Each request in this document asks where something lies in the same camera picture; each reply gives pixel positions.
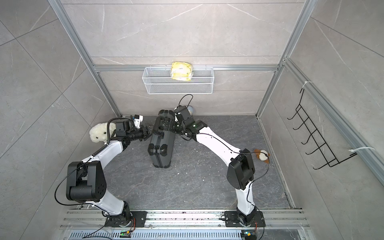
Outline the grey aluminium poker case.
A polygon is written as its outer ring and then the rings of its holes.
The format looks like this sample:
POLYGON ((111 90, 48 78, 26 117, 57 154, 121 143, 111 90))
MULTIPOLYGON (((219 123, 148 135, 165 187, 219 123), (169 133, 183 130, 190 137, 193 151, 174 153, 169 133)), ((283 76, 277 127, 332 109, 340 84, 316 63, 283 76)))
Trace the grey aluminium poker case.
POLYGON ((156 118, 148 153, 155 168, 169 168, 176 132, 175 113, 172 110, 161 110, 156 118))

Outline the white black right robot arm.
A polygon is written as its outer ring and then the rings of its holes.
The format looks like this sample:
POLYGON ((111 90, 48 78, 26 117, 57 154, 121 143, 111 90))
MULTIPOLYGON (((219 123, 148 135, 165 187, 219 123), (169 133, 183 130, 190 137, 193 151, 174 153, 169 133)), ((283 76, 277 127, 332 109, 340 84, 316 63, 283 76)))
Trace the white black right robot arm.
POLYGON ((238 221, 245 227, 250 226, 257 212, 252 197, 256 171, 253 155, 261 161, 268 162, 270 156, 268 152, 265 150, 250 152, 248 149, 241 150, 230 145, 215 134, 207 124, 195 120, 187 106, 177 106, 175 117, 177 133, 206 146, 226 164, 227 180, 236 189, 238 221))

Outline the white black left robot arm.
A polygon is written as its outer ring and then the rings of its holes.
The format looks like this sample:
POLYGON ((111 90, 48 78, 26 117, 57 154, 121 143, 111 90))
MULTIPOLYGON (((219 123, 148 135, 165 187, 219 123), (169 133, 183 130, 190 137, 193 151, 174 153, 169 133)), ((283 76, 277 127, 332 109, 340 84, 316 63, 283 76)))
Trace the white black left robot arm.
POLYGON ((80 204, 94 205, 102 210, 110 223, 121 227, 133 221, 127 202, 119 200, 107 189, 104 168, 122 153, 132 141, 147 140, 150 128, 142 125, 143 116, 114 118, 91 128, 90 139, 104 145, 88 158, 68 166, 66 197, 80 204))

